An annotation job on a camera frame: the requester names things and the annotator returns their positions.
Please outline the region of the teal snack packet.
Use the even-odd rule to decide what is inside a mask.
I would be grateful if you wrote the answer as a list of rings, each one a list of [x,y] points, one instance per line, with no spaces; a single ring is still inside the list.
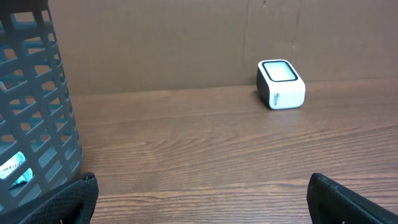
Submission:
[[[1,179],[6,179],[17,170],[25,162],[24,154],[19,151],[8,159],[3,165],[1,165]],[[22,175],[20,175],[10,186],[9,189],[23,183],[28,183],[33,178],[33,172],[31,168],[28,168]]]

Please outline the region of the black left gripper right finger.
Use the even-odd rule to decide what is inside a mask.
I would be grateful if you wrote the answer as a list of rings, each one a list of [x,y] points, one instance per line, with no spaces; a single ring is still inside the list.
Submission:
[[[397,223],[397,215],[320,173],[312,174],[307,204],[313,224]]]

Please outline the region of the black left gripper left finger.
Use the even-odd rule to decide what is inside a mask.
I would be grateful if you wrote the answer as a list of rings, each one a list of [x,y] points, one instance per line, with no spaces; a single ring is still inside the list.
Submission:
[[[94,173],[86,172],[1,215],[1,224],[89,224],[95,211],[98,195],[98,181]]]

